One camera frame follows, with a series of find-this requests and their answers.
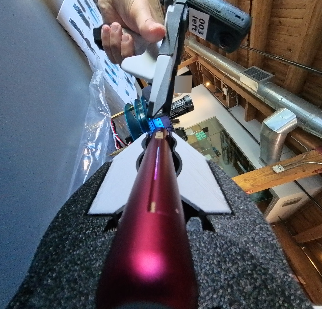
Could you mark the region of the black screwdriver bit holder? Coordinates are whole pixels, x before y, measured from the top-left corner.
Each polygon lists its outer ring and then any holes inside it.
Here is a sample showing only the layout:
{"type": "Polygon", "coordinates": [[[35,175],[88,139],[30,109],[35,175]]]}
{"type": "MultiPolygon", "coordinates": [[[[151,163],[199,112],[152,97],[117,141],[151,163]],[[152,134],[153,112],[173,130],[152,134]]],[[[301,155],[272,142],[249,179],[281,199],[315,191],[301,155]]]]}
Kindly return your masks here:
{"type": "Polygon", "coordinates": [[[180,116],[193,111],[194,104],[190,95],[185,95],[180,100],[177,100],[171,105],[170,119],[179,118],[180,116]]]}

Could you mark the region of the silver duct elbow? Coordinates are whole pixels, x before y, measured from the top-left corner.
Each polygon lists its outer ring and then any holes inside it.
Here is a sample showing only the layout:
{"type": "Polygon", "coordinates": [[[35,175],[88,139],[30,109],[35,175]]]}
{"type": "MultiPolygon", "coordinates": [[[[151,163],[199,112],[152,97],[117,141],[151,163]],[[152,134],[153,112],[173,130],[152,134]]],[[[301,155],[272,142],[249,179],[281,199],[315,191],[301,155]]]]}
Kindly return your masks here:
{"type": "Polygon", "coordinates": [[[260,161],[265,165],[279,162],[287,134],[297,127],[296,115],[286,108],[265,118],[260,130],[260,161]]]}

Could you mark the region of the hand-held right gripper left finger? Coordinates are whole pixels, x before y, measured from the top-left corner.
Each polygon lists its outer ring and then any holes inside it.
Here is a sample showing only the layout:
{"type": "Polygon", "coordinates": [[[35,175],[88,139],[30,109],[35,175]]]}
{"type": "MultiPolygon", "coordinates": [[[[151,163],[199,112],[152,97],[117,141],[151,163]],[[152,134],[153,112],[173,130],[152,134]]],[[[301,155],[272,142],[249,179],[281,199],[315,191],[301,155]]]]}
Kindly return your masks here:
{"type": "Polygon", "coordinates": [[[141,135],[113,158],[88,215],[113,215],[123,210],[138,173],[137,161],[147,137],[148,134],[141,135]]]}

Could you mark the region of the printed instruction sheet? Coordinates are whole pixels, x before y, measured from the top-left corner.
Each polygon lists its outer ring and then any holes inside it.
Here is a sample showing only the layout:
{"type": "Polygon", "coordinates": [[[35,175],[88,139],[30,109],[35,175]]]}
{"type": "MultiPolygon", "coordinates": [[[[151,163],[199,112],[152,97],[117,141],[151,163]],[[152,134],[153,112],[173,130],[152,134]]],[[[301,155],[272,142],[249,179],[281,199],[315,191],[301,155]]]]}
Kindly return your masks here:
{"type": "Polygon", "coordinates": [[[125,103],[137,98],[135,77],[111,63],[93,39],[93,29],[102,25],[102,16],[93,0],[63,0],[57,20],[86,55],[93,70],[103,70],[104,79],[125,103]]]}

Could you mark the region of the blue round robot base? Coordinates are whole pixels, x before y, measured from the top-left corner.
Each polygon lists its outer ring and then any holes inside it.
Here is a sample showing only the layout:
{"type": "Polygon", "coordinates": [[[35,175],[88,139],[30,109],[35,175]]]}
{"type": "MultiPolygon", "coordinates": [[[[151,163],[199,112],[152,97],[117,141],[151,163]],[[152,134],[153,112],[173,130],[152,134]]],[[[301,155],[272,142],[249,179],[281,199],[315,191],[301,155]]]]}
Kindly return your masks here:
{"type": "Polygon", "coordinates": [[[160,117],[166,114],[160,110],[155,117],[147,117],[147,100],[144,97],[135,99],[133,106],[127,103],[124,113],[133,141],[144,133],[151,134],[156,128],[164,128],[160,117]]]}

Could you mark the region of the glass partition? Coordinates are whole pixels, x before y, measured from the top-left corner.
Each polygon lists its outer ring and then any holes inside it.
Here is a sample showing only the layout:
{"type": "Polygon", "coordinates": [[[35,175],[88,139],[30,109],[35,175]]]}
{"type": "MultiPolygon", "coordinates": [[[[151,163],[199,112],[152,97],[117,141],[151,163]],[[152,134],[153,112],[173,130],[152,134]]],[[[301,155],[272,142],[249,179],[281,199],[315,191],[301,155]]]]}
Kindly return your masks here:
{"type": "Polygon", "coordinates": [[[187,142],[232,178],[257,167],[238,147],[216,117],[185,128],[187,142]]]}

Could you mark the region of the person's left hand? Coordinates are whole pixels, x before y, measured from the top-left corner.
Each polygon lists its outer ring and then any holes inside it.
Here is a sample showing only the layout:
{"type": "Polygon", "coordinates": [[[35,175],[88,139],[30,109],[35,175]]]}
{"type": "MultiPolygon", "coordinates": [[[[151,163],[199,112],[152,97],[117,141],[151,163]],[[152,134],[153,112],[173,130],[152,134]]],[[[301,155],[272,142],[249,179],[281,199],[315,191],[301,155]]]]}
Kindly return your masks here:
{"type": "Polygon", "coordinates": [[[97,0],[104,19],[102,46],[113,64],[134,55],[134,40],[123,28],[141,35],[150,43],[161,41],[166,29],[155,21],[148,0],[97,0]]]}

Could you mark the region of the large clear plastic bag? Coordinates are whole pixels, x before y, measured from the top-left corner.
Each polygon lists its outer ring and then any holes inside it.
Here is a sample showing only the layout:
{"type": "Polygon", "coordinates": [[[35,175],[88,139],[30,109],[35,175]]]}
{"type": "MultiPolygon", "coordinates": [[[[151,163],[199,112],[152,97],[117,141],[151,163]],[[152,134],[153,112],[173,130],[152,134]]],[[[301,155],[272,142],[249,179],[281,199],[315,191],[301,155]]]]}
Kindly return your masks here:
{"type": "Polygon", "coordinates": [[[89,84],[90,103],[76,156],[68,195],[79,189],[114,150],[110,130],[112,115],[124,110],[125,102],[112,88],[103,70],[93,73],[89,84]]]}

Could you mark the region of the black servo motor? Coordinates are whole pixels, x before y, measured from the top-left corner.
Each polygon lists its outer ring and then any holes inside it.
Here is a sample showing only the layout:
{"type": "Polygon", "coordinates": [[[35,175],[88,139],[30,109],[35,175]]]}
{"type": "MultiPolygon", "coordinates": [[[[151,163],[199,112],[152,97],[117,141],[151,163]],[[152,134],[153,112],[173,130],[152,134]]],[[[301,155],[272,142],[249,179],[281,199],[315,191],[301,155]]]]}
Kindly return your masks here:
{"type": "Polygon", "coordinates": [[[170,117],[168,117],[167,115],[163,115],[160,117],[163,127],[168,131],[168,132],[174,132],[176,133],[173,124],[171,122],[170,117]]]}

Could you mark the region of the long silver ventilation duct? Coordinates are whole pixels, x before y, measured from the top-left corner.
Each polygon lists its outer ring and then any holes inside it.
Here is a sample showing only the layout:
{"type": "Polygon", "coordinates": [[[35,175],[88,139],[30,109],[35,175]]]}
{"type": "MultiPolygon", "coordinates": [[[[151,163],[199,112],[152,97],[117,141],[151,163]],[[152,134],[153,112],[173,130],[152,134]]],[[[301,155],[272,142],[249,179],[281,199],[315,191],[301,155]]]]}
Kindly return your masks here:
{"type": "Polygon", "coordinates": [[[319,138],[322,137],[321,109],[276,85],[273,81],[261,84],[256,92],[239,80],[239,74],[245,70],[244,67],[200,44],[193,36],[187,37],[184,44],[271,108],[275,110],[286,108],[292,111],[297,117],[298,126],[303,130],[319,138]]]}

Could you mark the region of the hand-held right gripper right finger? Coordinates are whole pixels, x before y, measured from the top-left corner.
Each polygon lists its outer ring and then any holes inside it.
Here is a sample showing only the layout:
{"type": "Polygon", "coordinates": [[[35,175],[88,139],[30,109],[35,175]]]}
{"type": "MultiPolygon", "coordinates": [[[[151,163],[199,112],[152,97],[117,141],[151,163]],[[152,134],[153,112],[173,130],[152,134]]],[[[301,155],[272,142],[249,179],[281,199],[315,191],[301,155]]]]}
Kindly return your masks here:
{"type": "Polygon", "coordinates": [[[179,159],[177,182],[181,198],[206,214],[231,214],[231,208],[207,159],[177,134],[172,133],[173,152],[179,159]]]}

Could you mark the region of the red electric screwdriver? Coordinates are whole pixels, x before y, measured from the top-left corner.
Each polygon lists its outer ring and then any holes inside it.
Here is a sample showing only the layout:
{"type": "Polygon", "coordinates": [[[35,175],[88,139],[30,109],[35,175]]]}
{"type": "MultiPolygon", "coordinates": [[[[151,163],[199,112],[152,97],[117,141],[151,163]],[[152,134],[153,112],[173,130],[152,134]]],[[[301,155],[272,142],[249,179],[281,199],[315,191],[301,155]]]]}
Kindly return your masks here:
{"type": "Polygon", "coordinates": [[[156,128],[107,255],[96,308],[198,308],[170,134],[156,128]]]}

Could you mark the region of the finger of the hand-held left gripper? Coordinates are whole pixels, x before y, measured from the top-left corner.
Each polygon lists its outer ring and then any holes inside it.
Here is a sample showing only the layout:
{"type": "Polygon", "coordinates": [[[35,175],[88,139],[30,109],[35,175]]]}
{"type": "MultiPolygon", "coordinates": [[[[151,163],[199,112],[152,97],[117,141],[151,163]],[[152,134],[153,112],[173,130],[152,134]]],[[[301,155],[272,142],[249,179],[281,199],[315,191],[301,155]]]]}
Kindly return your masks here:
{"type": "Polygon", "coordinates": [[[166,103],[178,48],[180,4],[171,5],[166,14],[166,35],[161,43],[156,61],[147,115],[155,116],[166,103]]]}
{"type": "Polygon", "coordinates": [[[177,71],[181,62],[181,56],[182,56],[183,47],[184,47],[183,45],[184,38],[185,38],[187,25],[188,25],[188,6],[186,1],[187,0],[176,0],[175,3],[173,4],[173,5],[180,4],[180,27],[179,27],[179,34],[178,34],[178,48],[177,48],[177,55],[176,55],[176,61],[175,61],[175,68],[172,74],[171,84],[167,95],[166,103],[160,109],[167,116],[170,116],[170,113],[171,113],[171,104],[172,104],[172,97],[174,93],[175,76],[177,74],[177,71]]]}

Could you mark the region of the duct vent grille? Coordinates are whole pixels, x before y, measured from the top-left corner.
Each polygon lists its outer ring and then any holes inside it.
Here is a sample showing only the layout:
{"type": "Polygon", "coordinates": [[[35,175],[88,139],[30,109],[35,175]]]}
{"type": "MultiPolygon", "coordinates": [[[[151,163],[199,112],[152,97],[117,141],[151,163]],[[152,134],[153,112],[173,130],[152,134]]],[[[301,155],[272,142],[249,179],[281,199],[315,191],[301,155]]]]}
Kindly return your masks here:
{"type": "Polygon", "coordinates": [[[272,82],[273,78],[273,74],[268,73],[256,66],[247,68],[239,74],[240,82],[256,92],[261,84],[272,82]]]}

